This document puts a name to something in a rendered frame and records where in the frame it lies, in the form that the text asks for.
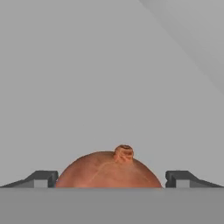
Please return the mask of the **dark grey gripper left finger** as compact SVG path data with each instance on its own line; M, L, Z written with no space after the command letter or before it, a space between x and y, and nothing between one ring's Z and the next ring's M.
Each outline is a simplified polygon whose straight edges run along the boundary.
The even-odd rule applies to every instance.
M59 174L57 171L38 170L25 179L3 185L3 188L53 188L58 177Z

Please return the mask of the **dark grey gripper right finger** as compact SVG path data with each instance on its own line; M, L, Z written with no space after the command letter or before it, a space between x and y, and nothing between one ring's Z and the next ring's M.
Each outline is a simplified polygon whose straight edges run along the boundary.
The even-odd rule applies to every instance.
M167 171L165 173L166 188L221 188L221 185L199 179L189 171Z

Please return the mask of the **brown onion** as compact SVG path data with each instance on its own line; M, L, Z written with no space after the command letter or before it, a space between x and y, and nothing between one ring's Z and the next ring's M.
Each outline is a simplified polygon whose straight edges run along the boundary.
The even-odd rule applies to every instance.
M55 186L78 188L161 188L156 175L134 159L133 149L121 144L114 151L97 151L72 162Z

